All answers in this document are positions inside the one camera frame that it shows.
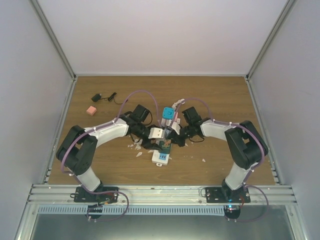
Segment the small pink plug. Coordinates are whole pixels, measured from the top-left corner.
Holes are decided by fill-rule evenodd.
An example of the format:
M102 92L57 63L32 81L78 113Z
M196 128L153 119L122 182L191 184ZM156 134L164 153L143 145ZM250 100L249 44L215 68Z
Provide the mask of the small pink plug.
M86 113L90 116L93 116L97 112L97 109L94 106L90 106L87 110Z

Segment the white power strip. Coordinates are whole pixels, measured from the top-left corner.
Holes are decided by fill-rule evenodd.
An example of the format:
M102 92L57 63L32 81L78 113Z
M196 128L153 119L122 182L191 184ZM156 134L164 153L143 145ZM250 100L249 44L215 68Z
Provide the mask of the white power strip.
M159 141L169 140L167 139L168 135L172 131L174 131L169 127L171 122L174 122L174 119L172 120L166 120L163 118L161 119L161 126L164 127L164 130L165 130L165 138L157 139L155 142L156 144L159 144ZM166 166L169 162L169 159L170 159L170 153L165 154L165 153L160 153L158 150L153 150L151 161L152 163L156 164L158 167Z

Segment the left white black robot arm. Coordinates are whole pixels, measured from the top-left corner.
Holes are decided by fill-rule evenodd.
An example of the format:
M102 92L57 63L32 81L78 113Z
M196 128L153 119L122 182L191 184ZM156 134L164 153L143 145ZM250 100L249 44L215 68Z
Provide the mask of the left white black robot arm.
M103 183L92 169L96 148L117 138L135 135L142 140L141 146L149 150L162 148L152 141L164 137L163 127L143 124L148 110L137 105L133 112L128 111L115 119L94 127L82 128L73 126L56 152L56 158L61 162L61 171L74 176L86 190L86 197L92 202L98 202L103 197Z

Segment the dark green square adapter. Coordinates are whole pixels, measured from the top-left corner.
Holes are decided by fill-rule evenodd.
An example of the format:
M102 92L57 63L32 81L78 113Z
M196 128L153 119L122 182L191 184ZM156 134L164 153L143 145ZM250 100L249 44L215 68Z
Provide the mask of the dark green square adapter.
M158 145L160 147L160 153L169 154L171 152L172 141L170 139L160 140Z

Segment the black plug with cable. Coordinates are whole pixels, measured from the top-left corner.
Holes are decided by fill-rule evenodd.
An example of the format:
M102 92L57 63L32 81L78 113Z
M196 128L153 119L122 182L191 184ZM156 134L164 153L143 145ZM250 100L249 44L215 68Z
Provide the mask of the black plug with cable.
M115 97L116 97L117 93L113 92L110 96L108 97L103 97L101 93L97 93L95 94L92 98L91 101L96 103L98 101L107 101L107 102L114 102L117 105L122 105L122 102L117 102Z

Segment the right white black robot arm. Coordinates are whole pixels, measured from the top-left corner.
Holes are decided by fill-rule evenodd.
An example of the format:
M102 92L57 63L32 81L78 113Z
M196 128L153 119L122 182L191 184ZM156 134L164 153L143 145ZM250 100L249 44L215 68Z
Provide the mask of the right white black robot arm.
M221 183L221 196L228 203L234 202L245 191L245 183L268 155L268 147L251 121L241 123L222 122L201 118L194 107L182 112L187 126L175 130L169 125L170 133L166 136L173 144L180 147L187 139L199 136L201 139L215 138L227 142L233 165L227 177Z

